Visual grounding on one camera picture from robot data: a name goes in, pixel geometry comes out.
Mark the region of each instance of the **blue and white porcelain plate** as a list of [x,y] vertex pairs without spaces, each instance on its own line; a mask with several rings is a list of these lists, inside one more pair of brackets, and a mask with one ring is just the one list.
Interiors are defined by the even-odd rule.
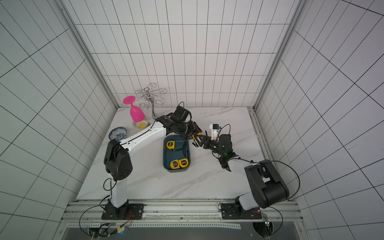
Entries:
[[124,139],[125,136],[127,136],[127,129],[124,127],[117,127],[109,133],[110,140],[115,139],[116,141],[120,141]]

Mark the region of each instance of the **black cable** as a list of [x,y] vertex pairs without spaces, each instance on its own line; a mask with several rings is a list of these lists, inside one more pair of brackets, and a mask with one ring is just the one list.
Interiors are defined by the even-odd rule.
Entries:
[[116,186],[116,183],[117,183],[117,181],[116,181],[115,185],[113,185],[113,187],[111,187],[111,189],[105,189],[104,185],[105,185],[105,183],[107,182],[108,179],[111,181],[111,184],[112,184],[112,179],[110,179],[110,178],[105,179],[105,181],[103,183],[103,188],[104,188],[105,191],[111,191]]
[[[266,162],[254,162],[254,161],[248,161],[248,160],[242,159],[242,158],[240,158],[240,157],[238,157],[238,158],[232,158],[232,159],[240,159],[240,160],[244,160],[244,161],[246,161],[246,162],[250,162],[250,163],[259,163],[259,164],[266,163]],[[286,164],[286,163],[283,163],[283,162],[281,162],[281,161],[277,161],[277,160],[268,160],[267,162],[280,162],[280,163],[284,164],[285,166],[289,167],[290,169],[292,169],[292,171],[295,172],[295,174],[296,174],[296,176],[297,176],[297,180],[299,181],[299,186],[298,186],[296,192],[295,192],[292,196],[287,197],[287,198],[284,199],[283,201],[291,199],[291,198],[292,198],[293,196],[295,196],[295,195],[299,192],[299,190],[300,190],[300,177],[299,177],[299,175],[297,174],[297,172],[296,172],[291,166],[289,166],[289,165]]]
[[[102,203],[102,202],[103,202],[107,197],[109,197],[109,196],[110,196],[110,195],[108,195],[108,196],[106,196],[105,198],[103,198],[103,199],[101,200],[100,203]],[[86,211],[88,211],[89,209],[94,208],[94,207],[101,207],[102,209],[104,209],[104,208],[101,206],[101,204],[96,205],[96,206],[93,206],[93,207],[90,207],[90,208],[88,208],[87,210],[85,210],[85,211],[83,212],[83,214],[82,214],[82,215],[80,216],[80,218],[79,218],[79,228],[80,228],[80,230],[81,230],[84,234],[88,235],[89,237],[91,237],[92,235],[90,235],[90,234],[84,232],[84,230],[81,228],[80,220],[81,220],[81,218],[83,217],[83,215],[84,215],[84,213],[85,213]]]
[[277,231],[280,230],[281,226],[283,225],[283,215],[282,215],[282,213],[281,213],[279,210],[277,210],[276,208],[274,208],[274,207],[271,207],[271,208],[273,208],[273,209],[275,209],[276,211],[278,211],[278,212],[280,213],[280,216],[281,216],[281,224],[280,224],[280,227],[279,227],[276,231],[273,231],[273,233],[271,234],[271,235],[273,235],[273,234],[277,233]]
[[[100,229],[103,227],[103,226],[106,226],[108,225],[108,227],[106,229],[103,230],[102,233],[100,233]],[[109,226],[111,225],[110,222],[107,222],[107,223],[103,223],[99,226],[99,229],[97,230],[97,236],[96,237],[107,237],[108,236],[108,229],[109,229]]]
[[228,132],[228,134],[230,134],[230,133],[231,133],[231,125],[230,125],[230,124],[226,124],[225,126],[223,126],[223,127],[220,129],[220,131],[221,131],[223,128],[225,128],[226,126],[229,126],[229,132]]
[[223,204],[222,202],[219,202],[218,205],[217,205],[217,209],[221,212],[221,209],[218,208],[220,206],[220,204]]
[[145,131],[144,133],[142,133],[142,134],[140,134],[140,135],[138,135],[137,137],[135,137],[135,138],[132,138],[131,140],[129,140],[127,143],[129,143],[129,142],[131,142],[131,141],[133,141],[133,140],[135,140],[136,138],[138,138],[138,137],[141,137],[141,136],[143,136],[144,134],[146,134],[147,132],[149,132],[149,130],[150,129],[148,129],[147,131]]
[[217,158],[218,159],[218,157],[216,157],[215,155],[214,155],[214,152],[212,151],[212,155],[215,157],[215,158]]
[[218,137],[220,136],[221,130],[222,130],[223,128],[225,128],[226,126],[229,126],[229,132],[228,132],[228,134],[231,133],[231,125],[230,125],[230,124],[226,124],[224,127],[220,128],[220,130],[218,131],[218,133],[217,133],[217,137],[216,137],[216,141],[217,141]]
[[99,203],[99,206],[100,206],[100,207],[101,207],[101,203],[102,203],[107,197],[111,197],[111,199],[112,199],[112,195],[108,195],[108,196],[106,196],[105,198],[103,198],[103,199],[100,201],[100,203]]

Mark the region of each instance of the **yellow tape measure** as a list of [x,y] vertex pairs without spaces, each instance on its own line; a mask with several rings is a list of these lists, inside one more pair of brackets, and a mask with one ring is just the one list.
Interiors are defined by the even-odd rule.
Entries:
[[179,169],[179,168],[186,168],[189,165],[189,161],[187,158],[181,159],[181,160],[173,160],[170,163],[171,169]]
[[167,142],[167,148],[168,148],[169,150],[173,150],[173,149],[175,149],[175,141],[169,141],[169,142]]

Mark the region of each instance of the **white robotic arm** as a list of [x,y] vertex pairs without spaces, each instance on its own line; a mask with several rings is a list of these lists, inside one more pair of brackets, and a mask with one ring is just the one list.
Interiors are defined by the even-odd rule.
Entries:
[[[193,139],[195,147],[203,147],[218,153],[222,168],[247,177],[251,192],[236,198],[242,210],[265,208],[288,198],[288,188],[269,160],[254,163],[237,159],[237,155],[232,150],[230,134],[222,134],[218,136],[218,140],[216,140],[217,136],[212,138],[202,135],[201,129],[195,122],[192,120],[184,122],[188,116],[191,116],[190,112],[178,106],[174,113],[158,117],[149,128],[119,142],[116,140],[109,142],[104,164],[106,171],[113,178],[111,204],[115,208],[120,208],[128,200],[125,178],[133,169],[131,158],[154,140],[172,132],[180,134],[182,139]],[[212,124],[210,128],[217,129],[217,126]]]

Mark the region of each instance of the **marble table surface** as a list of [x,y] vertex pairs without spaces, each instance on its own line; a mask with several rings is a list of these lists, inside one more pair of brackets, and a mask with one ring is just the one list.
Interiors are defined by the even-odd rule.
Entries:
[[[129,110],[130,108],[117,110],[108,133],[120,126],[127,129],[127,136],[139,132],[132,126]],[[160,115],[174,110],[175,108],[155,108],[155,112]],[[231,124],[233,150],[241,158],[254,161],[264,159],[247,108],[188,108],[188,110],[192,113],[192,120],[203,132],[207,130],[209,135],[209,124],[217,123],[220,126]],[[148,118],[152,115],[150,109],[144,113]],[[194,147],[192,140],[189,144],[191,155],[189,168],[183,172],[168,172],[162,163],[163,140],[163,138],[155,140],[131,159],[133,171],[126,178],[129,199],[233,199],[250,191],[245,176],[222,169],[210,150]],[[107,134],[80,189],[78,200],[102,199],[109,194],[102,187],[103,182],[110,178],[103,163],[108,142]]]

